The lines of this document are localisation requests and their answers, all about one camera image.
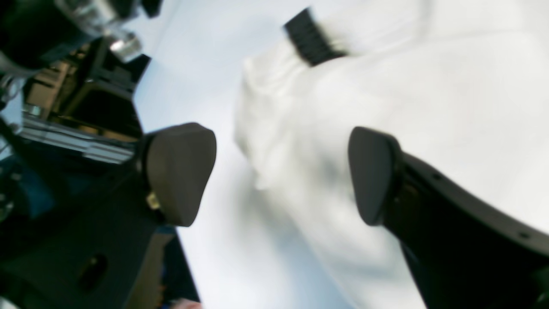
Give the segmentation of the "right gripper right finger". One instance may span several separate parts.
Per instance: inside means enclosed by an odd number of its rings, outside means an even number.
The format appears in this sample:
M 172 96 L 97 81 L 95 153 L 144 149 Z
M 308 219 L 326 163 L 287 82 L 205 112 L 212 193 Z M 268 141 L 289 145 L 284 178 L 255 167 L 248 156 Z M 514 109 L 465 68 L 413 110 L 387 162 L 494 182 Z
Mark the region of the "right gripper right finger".
M 546 309 L 548 235 L 498 211 L 394 137 L 352 129 L 359 215 L 400 243 L 428 309 Z

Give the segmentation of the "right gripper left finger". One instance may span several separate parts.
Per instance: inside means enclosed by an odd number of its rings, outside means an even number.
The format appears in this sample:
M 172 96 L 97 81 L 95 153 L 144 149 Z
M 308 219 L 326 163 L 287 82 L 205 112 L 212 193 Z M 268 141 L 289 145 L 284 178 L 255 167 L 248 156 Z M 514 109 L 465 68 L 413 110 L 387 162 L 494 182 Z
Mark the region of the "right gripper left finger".
M 214 131 L 187 123 L 149 133 L 130 160 L 77 195 L 1 123 L 53 209 L 1 223 L 1 299 L 18 309 L 123 309 L 154 234 L 190 227 L 216 161 Z

